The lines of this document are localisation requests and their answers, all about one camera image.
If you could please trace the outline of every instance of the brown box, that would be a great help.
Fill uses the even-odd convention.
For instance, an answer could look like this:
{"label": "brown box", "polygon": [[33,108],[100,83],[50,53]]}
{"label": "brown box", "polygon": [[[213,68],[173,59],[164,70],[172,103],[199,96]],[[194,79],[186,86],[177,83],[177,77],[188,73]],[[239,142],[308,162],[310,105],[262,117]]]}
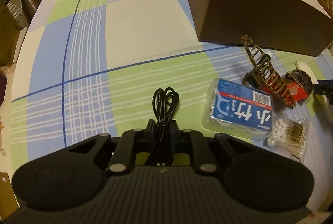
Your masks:
{"label": "brown box", "polygon": [[13,62],[20,29],[7,7],[0,0],[0,66]]}
{"label": "brown box", "polygon": [[201,42],[240,44],[318,56],[333,40],[333,15],[317,0],[189,0]]}
{"label": "brown box", "polygon": [[0,217],[5,220],[12,215],[18,205],[10,184],[8,173],[0,172]]}

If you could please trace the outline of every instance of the table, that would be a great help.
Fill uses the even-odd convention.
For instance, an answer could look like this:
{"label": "table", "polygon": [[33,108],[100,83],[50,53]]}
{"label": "table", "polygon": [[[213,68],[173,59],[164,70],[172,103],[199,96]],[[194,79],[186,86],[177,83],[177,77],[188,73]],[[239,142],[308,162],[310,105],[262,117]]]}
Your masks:
{"label": "table", "polygon": [[[328,50],[317,58],[272,53],[280,74],[299,60],[318,79],[333,78]],[[180,129],[213,136],[201,126],[209,84],[216,77],[240,83],[251,68],[242,47],[198,42],[187,0],[43,0],[13,81],[12,169],[101,132],[144,128],[154,118],[151,99],[159,87],[179,93]],[[311,210],[333,187],[332,126],[322,110],[314,100],[284,110],[294,120],[311,118],[305,158],[315,176]]]}

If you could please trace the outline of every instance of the cable bundle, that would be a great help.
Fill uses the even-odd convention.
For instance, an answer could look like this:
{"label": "cable bundle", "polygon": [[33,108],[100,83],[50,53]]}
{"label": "cable bundle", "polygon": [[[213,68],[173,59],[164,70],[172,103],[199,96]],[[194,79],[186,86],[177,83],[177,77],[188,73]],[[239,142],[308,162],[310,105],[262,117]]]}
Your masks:
{"label": "cable bundle", "polygon": [[153,96],[153,110],[157,119],[154,148],[145,165],[172,165],[169,126],[179,103],[179,94],[173,88],[157,89]]}

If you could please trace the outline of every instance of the plastic container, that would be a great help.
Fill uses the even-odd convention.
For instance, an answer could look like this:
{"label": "plastic container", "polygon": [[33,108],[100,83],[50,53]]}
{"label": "plastic container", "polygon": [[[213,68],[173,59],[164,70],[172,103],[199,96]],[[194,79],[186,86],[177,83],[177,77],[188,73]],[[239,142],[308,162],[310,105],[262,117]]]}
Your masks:
{"label": "plastic container", "polygon": [[273,127],[273,99],[263,91],[214,79],[207,93],[202,125],[233,136],[265,139]]}

